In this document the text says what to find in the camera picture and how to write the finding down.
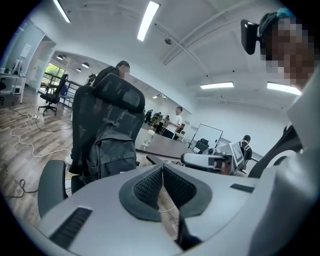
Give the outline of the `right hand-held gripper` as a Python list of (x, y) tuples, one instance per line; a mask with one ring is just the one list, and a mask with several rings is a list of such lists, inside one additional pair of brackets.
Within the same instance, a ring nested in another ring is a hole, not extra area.
[(235, 176), (245, 165), (244, 155), (238, 142), (215, 148), (209, 156), (184, 153), (180, 161), (188, 168), (229, 176)]

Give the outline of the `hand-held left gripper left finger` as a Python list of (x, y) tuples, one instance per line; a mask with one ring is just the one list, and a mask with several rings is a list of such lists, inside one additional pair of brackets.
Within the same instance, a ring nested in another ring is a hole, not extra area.
[(125, 182), (119, 190), (120, 203), (138, 220), (161, 221), (158, 196), (163, 186), (162, 167), (152, 165), (151, 169)]

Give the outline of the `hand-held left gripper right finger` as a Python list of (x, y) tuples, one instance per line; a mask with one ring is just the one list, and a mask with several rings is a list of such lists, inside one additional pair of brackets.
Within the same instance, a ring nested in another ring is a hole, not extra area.
[(212, 189), (174, 166), (162, 166), (164, 187), (183, 218), (200, 216), (212, 200)]

